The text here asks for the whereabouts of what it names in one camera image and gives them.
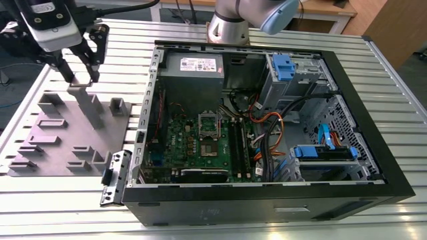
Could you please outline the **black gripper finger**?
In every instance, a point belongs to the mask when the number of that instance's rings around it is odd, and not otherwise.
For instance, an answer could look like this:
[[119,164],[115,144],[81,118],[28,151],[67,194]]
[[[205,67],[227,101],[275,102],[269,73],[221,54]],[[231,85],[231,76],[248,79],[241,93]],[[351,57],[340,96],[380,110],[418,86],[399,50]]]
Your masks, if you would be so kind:
[[63,58],[61,50],[47,52],[41,49],[33,37],[21,30],[17,23],[8,23],[0,31],[0,46],[13,57],[27,57],[35,63],[49,65],[63,76],[67,83],[75,78],[75,73]]
[[105,61],[109,27],[105,24],[95,24],[87,29],[88,38],[96,45],[96,51],[89,47],[88,41],[81,35],[80,44],[71,47],[71,52],[79,57],[85,66],[89,83],[97,83],[100,78],[99,67]]

